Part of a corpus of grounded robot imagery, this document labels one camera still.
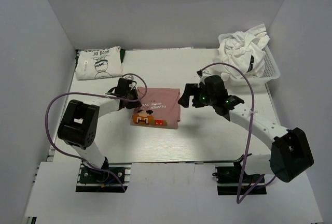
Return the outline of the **pink t shirt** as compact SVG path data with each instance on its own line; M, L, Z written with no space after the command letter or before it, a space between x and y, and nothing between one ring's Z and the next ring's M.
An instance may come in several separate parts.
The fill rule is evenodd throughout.
M141 107L134 110L131 125L177 129L181 120L181 107L178 104L180 89L148 88L141 99Z

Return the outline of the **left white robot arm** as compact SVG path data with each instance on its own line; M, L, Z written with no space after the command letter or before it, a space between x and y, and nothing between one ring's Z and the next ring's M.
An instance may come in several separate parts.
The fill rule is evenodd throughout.
M104 97L90 103L69 101L58 128L57 136L73 147L84 164L94 170L108 168L108 160L98 149L94 139L99 118L123 108L134 109L141 105L132 79L119 78L118 84Z

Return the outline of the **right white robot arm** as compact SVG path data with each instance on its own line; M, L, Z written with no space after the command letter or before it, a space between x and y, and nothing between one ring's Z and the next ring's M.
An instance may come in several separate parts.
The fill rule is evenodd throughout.
M236 171L244 176L274 175L288 183L314 164L302 129L291 130L254 113L241 98L228 94L223 80L217 75L186 84L178 103L184 108L211 106L219 116L248 130L268 147L270 153L267 155L249 153L235 160Z

